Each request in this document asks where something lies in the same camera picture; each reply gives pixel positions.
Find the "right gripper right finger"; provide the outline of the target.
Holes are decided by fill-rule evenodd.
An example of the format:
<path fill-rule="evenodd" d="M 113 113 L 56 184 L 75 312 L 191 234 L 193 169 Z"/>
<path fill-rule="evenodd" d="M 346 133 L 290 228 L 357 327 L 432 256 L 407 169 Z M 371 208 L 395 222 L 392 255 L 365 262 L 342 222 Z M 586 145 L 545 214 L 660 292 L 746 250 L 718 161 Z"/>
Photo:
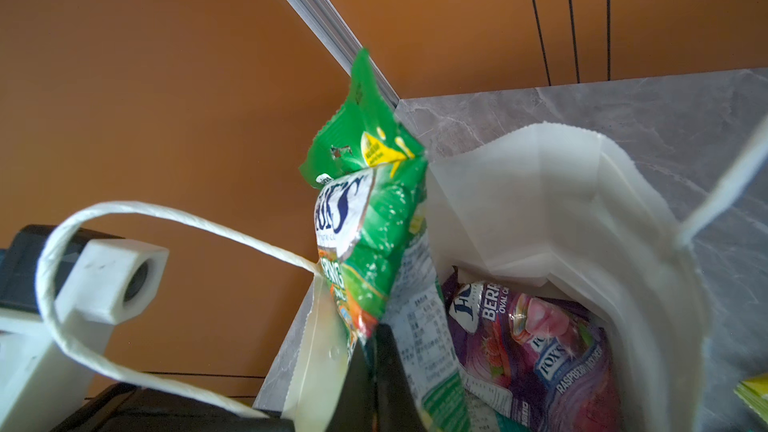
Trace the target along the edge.
<path fill-rule="evenodd" d="M 399 356 L 392 329 L 380 324 L 374 337 L 378 431 L 425 431 Z"/>

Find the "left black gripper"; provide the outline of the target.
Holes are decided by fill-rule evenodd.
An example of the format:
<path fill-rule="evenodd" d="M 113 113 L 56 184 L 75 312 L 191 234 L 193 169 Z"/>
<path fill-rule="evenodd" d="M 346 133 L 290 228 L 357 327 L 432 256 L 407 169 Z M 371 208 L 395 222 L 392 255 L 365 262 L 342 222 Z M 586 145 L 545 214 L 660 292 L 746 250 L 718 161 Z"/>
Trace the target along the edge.
<path fill-rule="evenodd" d="M 56 431 L 292 431 L 274 415 L 240 417 L 224 409 L 153 389 L 118 383 L 54 428 Z"/>

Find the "purple snack bag front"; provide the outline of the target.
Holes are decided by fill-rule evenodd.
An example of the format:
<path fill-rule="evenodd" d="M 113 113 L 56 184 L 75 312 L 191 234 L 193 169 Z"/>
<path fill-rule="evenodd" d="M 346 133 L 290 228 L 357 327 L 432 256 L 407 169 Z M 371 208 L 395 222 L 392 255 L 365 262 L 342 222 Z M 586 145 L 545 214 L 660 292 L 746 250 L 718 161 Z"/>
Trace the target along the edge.
<path fill-rule="evenodd" d="M 473 430 L 620 430 L 610 347 L 584 307 L 456 274 L 441 289 Z"/>

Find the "white patterned paper bag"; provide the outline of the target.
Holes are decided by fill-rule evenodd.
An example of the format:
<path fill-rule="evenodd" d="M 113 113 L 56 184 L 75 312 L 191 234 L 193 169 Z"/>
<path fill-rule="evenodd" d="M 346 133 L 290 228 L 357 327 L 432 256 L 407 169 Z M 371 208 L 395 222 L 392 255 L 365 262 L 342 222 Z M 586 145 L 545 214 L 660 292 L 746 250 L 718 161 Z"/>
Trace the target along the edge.
<path fill-rule="evenodd" d="M 627 431 L 700 431 L 711 299 L 691 243 L 742 195 L 767 160 L 767 116 L 696 210 L 679 223 L 627 153 L 610 138 L 555 123 L 524 127 L 443 159 L 427 174 L 427 220 L 438 262 L 505 285 L 552 285 L 609 325 Z M 266 420 L 220 394 L 115 364 L 76 337 L 56 305 L 54 279 L 80 226 L 141 214 L 207 231 L 293 266 L 308 259 L 168 207 L 105 202 L 67 218 L 47 239 L 35 274 L 41 320 L 63 354 L 103 376 Z M 296 431 L 331 423 L 348 366 L 322 358 L 339 345 L 340 319 L 315 286 L 308 331 L 285 400 Z"/>

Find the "yellow snack bag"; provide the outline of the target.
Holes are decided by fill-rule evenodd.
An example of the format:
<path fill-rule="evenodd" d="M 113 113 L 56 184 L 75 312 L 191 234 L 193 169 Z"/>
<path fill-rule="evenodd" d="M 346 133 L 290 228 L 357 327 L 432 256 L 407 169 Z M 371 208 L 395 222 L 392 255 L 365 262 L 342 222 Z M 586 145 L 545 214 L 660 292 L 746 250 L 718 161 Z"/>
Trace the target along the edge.
<path fill-rule="evenodd" d="M 768 373 L 740 381 L 734 392 L 763 422 L 768 422 Z"/>

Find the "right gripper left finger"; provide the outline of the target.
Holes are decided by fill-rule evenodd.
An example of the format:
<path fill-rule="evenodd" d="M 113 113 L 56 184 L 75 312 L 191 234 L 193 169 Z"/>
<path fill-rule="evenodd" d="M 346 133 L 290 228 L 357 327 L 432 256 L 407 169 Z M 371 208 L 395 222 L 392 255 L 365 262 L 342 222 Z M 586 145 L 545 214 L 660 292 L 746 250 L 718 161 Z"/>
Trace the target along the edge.
<path fill-rule="evenodd" d="M 376 388 L 365 347 L 354 348 L 339 399 L 327 432 L 372 432 L 375 430 Z"/>

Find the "green yellow Fox's candy bag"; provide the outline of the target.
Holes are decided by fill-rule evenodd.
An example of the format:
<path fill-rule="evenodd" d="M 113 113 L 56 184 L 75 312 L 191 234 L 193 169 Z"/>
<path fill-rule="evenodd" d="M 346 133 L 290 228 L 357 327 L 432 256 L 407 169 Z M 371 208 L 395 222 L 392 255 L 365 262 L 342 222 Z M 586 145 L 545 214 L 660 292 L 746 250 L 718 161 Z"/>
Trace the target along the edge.
<path fill-rule="evenodd" d="M 319 262 L 351 345 L 388 326 L 408 397 L 430 431 L 467 431 L 470 414 L 430 253 L 422 144 L 379 91 L 369 53 L 300 171 L 318 192 Z"/>

